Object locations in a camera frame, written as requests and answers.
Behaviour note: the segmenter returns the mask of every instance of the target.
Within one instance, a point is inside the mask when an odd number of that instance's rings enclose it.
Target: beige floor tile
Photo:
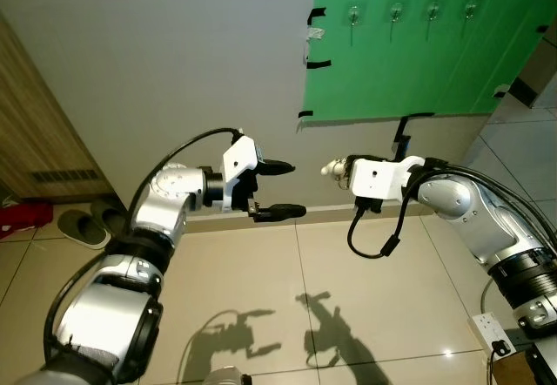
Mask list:
[[[508,93],[487,121],[488,124],[506,122],[555,121],[555,116],[547,109],[530,109]]]
[[[95,253],[70,240],[34,240],[0,306],[0,383],[39,368],[43,325],[62,285]]]
[[[8,290],[17,266],[29,245],[26,241],[4,242],[0,244],[0,302]]]
[[[450,224],[437,215],[421,217],[446,270],[459,291],[467,312],[480,314],[480,297],[490,277],[476,262]],[[486,297],[486,311],[493,312],[503,328],[518,328],[511,307],[495,284]]]
[[[0,243],[4,243],[6,241],[30,241],[33,238],[33,234],[36,230],[36,228],[31,228],[29,230],[18,231],[16,233],[10,234],[7,237],[1,238]]]
[[[485,385],[482,351],[320,368],[321,385]]]
[[[280,372],[276,374],[254,375],[252,377],[254,385],[318,385],[319,379],[317,369],[302,370],[296,372]],[[187,382],[188,385],[201,385],[203,382]],[[141,381],[141,385],[161,385],[151,384]]]
[[[546,215],[549,222],[557,227],[557,199],[539,200],[536,205]]]
[[[396,219],[363,221],[354,245],[377,253],[395,225]],[[398,248],[380,260],[349,250],[348,226],[297,227],[307,292],[331,295],[312,304],[318,350],[336,348],[344,362],[354,363],[480,348],[419,217],[406,218]],[[318,352],[320,366],[331,358]]]
[[[476,138],[470,145],[466,156],[462,160],[462,165],[485,173],[490,178],[517,192],[523,198],[528,199],[526,191],[520,187],[519,182],[493,154],[481,137]]]
[[[58,218],[60,215],[65,213],[70,209],[78,209],[89,213],[91,211],[90,203],[83,204],[68,204],[68,205],[54,205],[54,215],[52,222],[46,226],[41,226],[37,229],[37,234],[35,234],[35,240],[46,240],[46,239],[62,239],[64,235],[58,229]]]
[[[309,321],[294,300],[304,291],[294,226],[186,235],[164,282],[142,385],[196,381],[226,365],[251,374],[305,368]],[[248,357],[246,348],[265,355]]]
[[[556,121],[486,125],[481,131],[481,137],[524,187],[530,198],[533,200],[555,198],[557,193]]]

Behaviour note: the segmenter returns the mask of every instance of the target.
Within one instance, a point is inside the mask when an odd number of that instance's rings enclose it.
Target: slipper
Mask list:
[[[93,217],[77,209],[60,215],[57,224],[65,237],[93,250],[103,248],[111,239],[111,235]]]
[[[124,206],[112,198],[97,199],[91,204],[91,215],[113,237],[123,232],[126,213]]]

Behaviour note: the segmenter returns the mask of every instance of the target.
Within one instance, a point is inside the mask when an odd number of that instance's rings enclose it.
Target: black cable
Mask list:
[[[542,37],[541,39],[543,39],[546,43],[548,43],[549,45],[551,45],[554,48],[557,48],[557,44],[555,44],[554,42],[552,42],[550,39],[547,39],[546,37]]]
[[[493,385],[493,357],[495,356],[495,350],[491,351],[491,355],[489,356],[489,367],[488,369],[488,377],[487,377],[487,385]]]
[[[226,127],[216,128],[214,130],[203,132],[203,133],[197,135],[196,137],[191,138],[189,141],[187,141],[187,142],[183,143],[182,145],[178,146],[172,152],[168,153],[161,161],[159,161],[158,164],[155,167],[153,167],[153,169],[149,172],[149,174],[143,179],[143,181],[139,185],[138,189],[135,191],[135,193],[133,195],[133,199],[131,200],[130,210],[129,210],[127,216],[126,216],[124,231],[127,232],[127,233],[131,232],[131,217],[132,217],[133,213],[135,212],[135,208],[136,208],[136,206],[139,202],[139,198],[141,197],[141,194],[143,193],[143,190],[145,189],[145,187],[151,182],[151,180],[155,177],[155,175],[164,167],[164,165],[170,159],[172,159],[174,156],[176,156],[179,152],[183,151],[186,147],[189,147],[190,145],[197,143],[199,140],[201,140],[203,138],[207,138],[207,137],[209,137],[211,135],[214,135],[214,134],[219,134],[219,133],[224,133],[224,132],[229,132],[229,133],[232,134],[232,136],[233,136],[232,142],[235,141],[235,138],[239,138],[239,137],[242,136],[242,133],[240,132],[240,130],[238,130],[236,128],[226,128]],[[85,263],[65,283],[65,285],[62,287],[62,289],[60,289],[60,291],[58,292],[58,294],[54,298],[54,301],[52,302],[52,304],[50,304],[49,312],[47,313],[46,319],[44,321],[43,350],[44,350],[44,360],[46,362],[50,361],[50,359],[52,358],[52,353],[51,353],[52,348],[57,348],[59,351],[64,351],[64,352],[67,352],[67,353],[71,353],[71,354],[75,355],[76,357],[89,362],[91,365],[95,366],[96,368],[101,369],[107,375],[110,374],[109,379],[111,380],[111,383],[116,384],[117,383],[116,378],[114,378],[112,372],[109,369],[107,369],[104,365],[100,364],[98,361],[95,361],[94,359],[91,359],[88,356],[82,355],[81,353],[79,353],[78,351],[73,349],[71,346],[63,345],[62,343],[60,343],[60,341],[58,341],[57,337],[53,333],[54,320],[56,318],[57,311],[60,308],[60,305],[61,305],[62,301],[64,300],[64,298],[66,297],[66,295],[76,285],[76,283],[87,272],[89,272],[89,270],[91,270],[99,261],[101,261],[105,256],[106,256],[105,252],[100,253],[97,256],[95,256],[93,259],[91,259],[87,263]]]
[[[511,198],[517,200],[521,205],[523,205],[540,223],[542,228],[544,229],[547,237],[549,238],[548,246],[552,250],[552,252],[557,256],[557,251],[555,248],[557,247],[557,237],[551,227],[551,224],[547,221],[545,215],[541,214],[532,204],[522,198],[518,193],[513,192],[508,187],[502,185],[497,180],[494,180],[481,172],[476,172],[475,170],[467,169],[465,167],[461,167],[459,165],[448,165],[446,167],[447,174],[455,174],[459,176],[468,177],[474,181],[477,181],[481,185],[485,186],[487,189],[490,189],[497,193],[497,191],[503,192],[504,194],[501,196],[510,196]]]
[[[489,287],[491,286],[491,284],[493,283],[493,278],[490,278],[487,281],[487,284],[484,286],[484,290],[481,291],[481,298],[480,298],[480,313],[481,314],[485,314],[486,313],[486,296],[487,296],[487,290],[489,289]]]
[[[366,212],[366,209],[364,209],[364,208],[358,208],[358,210],[356,211],[356,215],[354,216],[354,219],[352,220],[352,224],[350,224],[350,228],[348,228],[348,235],[347,235],[347,238],[346,238],[347,241],[348,241],[348,246],[350,247],[350,249],[353,252],[355,252],[360,257],[363,257],[365,259],[379,259],[379,258],[383,257],[383,254],[381,254],[381,253],[379,253],[379,254],[362,253],[356,247],[354,247],[354,245],[352,244],[352,235],[354,234],[354,229],[356,228],[356,225],[358,225],[359,219],[364,216],[365,212]]]
[[[521,216],[522,219],[524,219],[525,221],[529,221],[533,230],[536,231],[536,233],[540,237],[539,240],[544,242],[548,246],[548,248],[550,250],[552,250],[554,255],[557,256],[557,251],[555,251],[555,248],[557,247],[557,238],[555,237],[555,233],[553,232],[553,229],[552,229],[551,225],[549,224],[549,222],[547,221],[547,218],[544,215],[542,215],[535,207],[533,207],[530,203],[528,203],[525,199],[523,199],[518,193],[513,192],[512,190],[510,190],[506,186],[502,185],[498,181],[486,176],[485,174],[483,174],[481,172],[476,172],[474,170],[468,169],[466,167],[461,167],[461,166],[458,166],[458,165],[443,165],[440,168],[432,169],[429,172],[424,172],[424,173],[420,174],[420,176],[418,176],[412,182],[412,184],[406,190],[406,193],[405,193],[405,195],[402,199],[402,205],[400,207],[399,220],[397,222],[397,226],[395,228],[395,231],[394,231],[393,235],[391,236],[391,239],[389,239],[389,241],[387,241],[385,246],[381,249],[381,253],[379,255],[388,256],[393,251],[393,249],[397,246],[397,244],[399,242],[399,235],[400,235],[400,232],[402,231],[402,226],[404,224],[406,209],[408,207],[408,204],[409,204],[409,202],[412,198],[412,195],[413,195],[414,191],[416,191],[416,189],[419,187],[419,185],[422,184],[427,179],[430,179],[433,176],[437,176],[437,175],[441,175],[441,174],[452,174],[452,175],[455,175],[455,176],[461,176],[461,177],[470,179],[470,180],[484,186],[485,188],[492,191],[497,196],[500,196],[503,199],[506,199],[507,197],[510,196],[511,198],[517,200],[521,205],[523,205],[536,218],[536,220],[538,220],[538,222],[541,224],[542,228],[544,229],[544,232],[547,234],[547,237],[549,238],[549,240],[546,240],[543,237],[543,235],[538,230],[537,226],[534,223],[532,223],[532,221],[528,218],[528,216],[524,212],[522,212],[515,204],[513,204],[510,200],[508,200],[507,205],[509,207],[511,207],[517,214],[519,214],[519,216]],[[359,218],[354,218],[354,221],[355,221],[356,224],[358,223]],[[349,240],[351,240],[351,239],[352,239],[352,236],[351,236],[351,233],[349,231]],[[361,255],[359,252],[357,252],[353,248],[353,246],[351,245],[351,241],[349,241],[349,246],[356,254]]]
[[[180,380],[180,376],[182,375],[182,365],[184,365],[185,355],[187,354],[187,351],[190,348],[190,345],[193,342],[193,339],[195,339],[198,334],[201,334],[203,332],[203,330],[205,330],[207,327],[209,327],[209,324],[211,324],[218,317],[220,317],[221,315],[224,315],[224,314],[234,314],[234,315],[236,315],[237,318],[240,316],[240,312],[237,311],[236,309],[225,309],[223,311],[220,311],[220,312],[214,314],[209,320],[207,320],[205,322],[205,324],[203,325],[203,327],[201,327],[199,330],[197,330],[195,333],[193,333],[191,335],[190,339],[188,340],[188,342],[185,343],[184,351],[182,352],[182,357],[180,358],[180,364],[178,366],[178,376],[176,377],[176,384],[177,385],[182,382]]]
[[[43,350],[44,350],[44,361],[49,361],[52,357],[51,348],[54,344],[59,343],[56,336],[52,332],[54,329],[54,319],[56,318],[56,313],[60,304],[69,293],[69,291],[73,288],[73,286],[80,280],[87,272],[91,270],[99,261],[101,261],[105,253],[97,254],[87,263],[85,263],[74,275],[65,283],[65,285],[60,289],[52,304],[50,304],[49,312],[46,315],[46,320],[44,321],[44,328],[43,328]]]
[[[124,224],[124,230],[128,234],[131,234],[131,218],[133,217],[133,214],[136,210],[136,207],[137,207],[138,202],[139,202],[139,198],[141,197],[141,194],[143,193],[143,190],[145,189],[145,187],[147,185],[149,185],[149,183],[151,183],[151,180],[164,167],[164,165],[166,163],[168,163],[168,161],[170,159],[172,159],[174,156],[176,156],[179,152],[184,150],[186,147],[189,147],[190,145],[197,143],[199,140],[201,140],[203,138],[207,138],[211,135],[220,134],[220,133],[224,133],[224,132],[231,133],[234,136],[234,138],[239,137],[241,135],[240,130],[238,130],[236,128],[227,128],[227,127],[215,128],[214,130],[209,130],[209,131],[203,132],[203,133],[191,138],[190,140],[186,141],[182,145],[179,145],[178,147],[176,147],[174,150],[172,150],[166,156],[164,156],[164,158],[162,160],[160,160],[155,167],[152,168],[152,170],[147,174],[147,176],[145,176],[145,178],[143,179],[143,181],[139,185],[138,189],[134,193],[133,198],[131,200],[130,208],[129,208],[128,214],[127,214],[126,219],[125,219],[125,224]]]
[[[490,366],[489,366],[489,356],[486,360],[486,385],[489,385],[489,375],[491,374]]]

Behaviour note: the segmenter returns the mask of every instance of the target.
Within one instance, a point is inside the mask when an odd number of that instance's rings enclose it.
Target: robotic arm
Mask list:
[[[183,234],[187,212],[218,206],[223,212],[246,211],[256,222],[305,214],[305,208],[296,205],[259,208],[253,198],[258,190],[256,176],[283,174],[294,167],[263,160],[254,141],[234,131],[220,172],[168,163],[143,186],[130,210],[128,235],[113,239],[104,253],[84,267],[98,262],[65,311],[56,334],[51,324],[61,299],[53,304],[45,326],[46,363],[18,384],[106,385],[133,382],[145,372],[163,313],[158,297],[164,273]],[[74,276],[70,285],[84,272]]]
[[[531,360],[542,362],[540,368],[551,378],[543,383],[557,383],[557,241],[551,228],[540,233],[508,200],[504,194],[508,189],[464,167],[414,156],[400,162],[349,156],[332,161],[321,173],[350,189],[360,205],[360,216],[362,208],[380,212],[384,199],[403,203],[397,231],[380,254],[369,257],[388,256],[398,245],[410,199],[430,206],[449,222],[493,278],[520,328],[536,340]]]

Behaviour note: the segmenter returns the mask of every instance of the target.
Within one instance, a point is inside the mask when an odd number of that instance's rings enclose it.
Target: power strip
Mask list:
[[[481,346],[486,351],[489,356],[493,351],[492,342],[503,340],[510,347],[511,351],[505,356],[499,356],[497,353],[493,356],[494,360],[499,360],[502,357],[507,357],[516,353],[516,348],[514,348],[511,340],[508,338],[507,333],[503,327],[499,324],[493,313],[485,313],[480,315],[475,315],[468,319],[468,324],[472,329],[473,334],[476,336]]]

